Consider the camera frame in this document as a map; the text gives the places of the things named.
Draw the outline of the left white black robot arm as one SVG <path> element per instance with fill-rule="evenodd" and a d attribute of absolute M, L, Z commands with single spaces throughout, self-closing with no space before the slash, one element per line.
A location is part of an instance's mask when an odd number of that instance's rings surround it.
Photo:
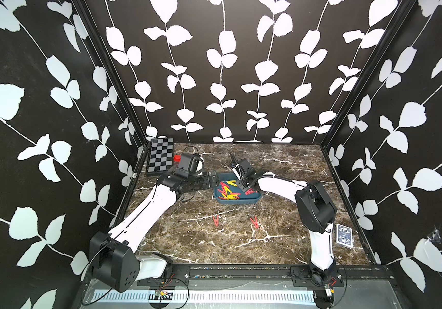
<path fill-rule="evenodd" d="M 164 173 L 131 215 L 108 233 L 98 232 L 92 237 L 88 265 L 91 277 L 120 293 L 136 281 L 169 277 L 172 261 L 168 257 L 159 253 L 135 255 L 141 241 L 183 194 L 211 189 L 219 182 L 216 171 L 197 172 L 187 177 Z"/>

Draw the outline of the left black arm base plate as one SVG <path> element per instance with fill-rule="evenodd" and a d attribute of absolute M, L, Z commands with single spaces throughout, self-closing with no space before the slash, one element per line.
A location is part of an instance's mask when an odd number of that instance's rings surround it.
<path fill-rule="evenodd" d="M 173 264 L 166 268 L 159 278 L 147 278 L 136 281 L 134 286 L 150 287 L 152 289 L 172 289 L 186 287 L 189 283 L 191 267 L 188 265 Z"/>

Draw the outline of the red clothespin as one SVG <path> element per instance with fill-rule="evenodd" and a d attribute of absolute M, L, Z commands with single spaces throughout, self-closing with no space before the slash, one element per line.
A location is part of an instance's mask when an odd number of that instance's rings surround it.
<path fill-rule="evenodd" d="M 219 216 L 218 215 L 212 216 L 212 219 L 213 219 L 214 225 L 216 227 L 218 227 L 219 226 Z"/>
<path fill-rule="evenodd" d="M 250 222 L 255 229 L 259 229 L 259 222 L 257 216 L 250 217 Z"/>
<path fill-rule="evenodd" d="M 245 191 L 245 195 L 250 195 L 256 193 L 255 190 L 253 188 L 249 188 L 248 190 Z"/>

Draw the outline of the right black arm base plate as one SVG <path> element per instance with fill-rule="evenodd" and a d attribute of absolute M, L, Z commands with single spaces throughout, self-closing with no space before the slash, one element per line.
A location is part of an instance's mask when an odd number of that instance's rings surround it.
<path fill-rule="evenodd" d="M 296 265 L 290 267 L 290 278 L 295 287 L 324 289 L 344 287 L 344 274 L 335 265 L 320 270 L 314 265 Z"/>

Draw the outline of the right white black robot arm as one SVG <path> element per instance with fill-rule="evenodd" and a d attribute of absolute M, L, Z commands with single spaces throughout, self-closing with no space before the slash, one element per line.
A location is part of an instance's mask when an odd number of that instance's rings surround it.
<path fill-rule="evenodd" d="M 310 235 L 310 277 L 316 286 L 329 283 L 335 270 L 332 231 L 337 207 L 323 184 L 291 180 L 263 169 L 256 171 L 251 165 L 235 164 L 232 170 L 245 187 L 273 193 L 296 204 Z"/>

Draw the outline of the teal plastic storage box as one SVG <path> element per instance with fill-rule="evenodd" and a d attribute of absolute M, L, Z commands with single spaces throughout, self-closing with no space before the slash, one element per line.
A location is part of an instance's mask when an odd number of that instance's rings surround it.
<path fill-rule="evenodd" d="M 258 191 L 255 191 L 256 193 L 245 195 L 245 191 L 242 188 L 239 179 L 237 179 L 236 175 L 234 173 L 220 173 L 219 175 L 220 182 L 227 182 L 230 180 L 235 180 L 237 187 L 232 187 L 233 192 L 240 193 L 240 199 L 239 200 L 221 200 L 219 197 L 221 194 L 218 192 L 218 189 L 220 189 L 220 183 L 217 187 L 213 189 L 214 193 L 214 199 L 223 205 L 245 205 L 245 204 L 253 204 L 258 202 L 262 198 L 262 194 Z"/>

